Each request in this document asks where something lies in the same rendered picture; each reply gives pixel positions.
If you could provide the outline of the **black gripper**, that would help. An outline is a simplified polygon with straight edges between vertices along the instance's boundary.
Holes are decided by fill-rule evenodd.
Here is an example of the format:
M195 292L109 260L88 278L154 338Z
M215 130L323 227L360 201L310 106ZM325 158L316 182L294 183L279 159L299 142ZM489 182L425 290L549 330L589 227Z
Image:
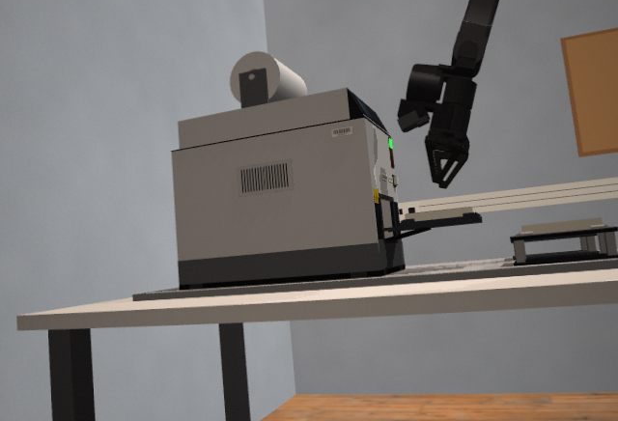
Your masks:
M438 183L438 186L444 189L448 187L450 182L455 178L455 176L458 174L458 172L468 160L468 151L470 146L469 140L466 135L471 113L470 108L462 106L462 110L460 110L458 109L458 104L452 105L454 105L454 111L449 129L457 131L450 131L449 129L431 127L428 135L434 137L426 136L425 138L425 146L429 160L432 181ZM461 133L461 131L465 133ZM441 169L440 162L442 159L448 159L443 169ZM457 165L455 166L447 180L444 181L444 177L446 176L455 161L458 161Z

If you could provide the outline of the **white cylinder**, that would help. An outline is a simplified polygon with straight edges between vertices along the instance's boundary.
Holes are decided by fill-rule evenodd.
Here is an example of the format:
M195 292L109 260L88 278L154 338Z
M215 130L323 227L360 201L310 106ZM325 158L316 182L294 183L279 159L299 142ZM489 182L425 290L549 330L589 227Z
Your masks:
M271 55L263 51L254 51L242 56L231 72L230 88L238 102L240 102L239 73L261 68L267 69L268 102L307 96L306 85L300 76Z

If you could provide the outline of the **beige well plate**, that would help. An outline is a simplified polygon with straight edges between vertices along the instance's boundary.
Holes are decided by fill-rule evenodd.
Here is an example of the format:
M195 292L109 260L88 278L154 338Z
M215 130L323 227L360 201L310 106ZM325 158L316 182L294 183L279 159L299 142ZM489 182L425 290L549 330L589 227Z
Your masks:
M425 211L425 212L405 214L405 219L414 218L414 221L423 221L423 220L433 220L433 219L450 218L450 217L460 217L460 216L463 216L463 213L466 213L466 212L476 212L476 211L475 211L475 208L473 207L451 209L451 210Z
M571 220L571 221L562 221L562 222L551 222L551 223L543 223L543 224L523 225L521 226L521 233L533 232L533 234L537 234L537 233L547 233L547 232L590 229L591 226L594 226L594 225L603 225L602 218L600 217L600 218L580 219L580 220Z

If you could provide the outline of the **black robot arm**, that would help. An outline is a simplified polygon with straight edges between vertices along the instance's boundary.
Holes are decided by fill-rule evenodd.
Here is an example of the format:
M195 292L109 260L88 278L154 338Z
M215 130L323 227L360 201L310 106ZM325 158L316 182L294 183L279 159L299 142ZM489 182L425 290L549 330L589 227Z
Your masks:
M433 110L430 128L449 129L454 111L451 104L458 104L460 110L462 106L472 109L477 87L472 76L475 77L481 68L498 2L469 0L454 44L451 66L416 64L412 67L407 96L401 99L397 115L402 132L428 124L428 112L433 113ZM446 82L443 100L437 103L443 82Z

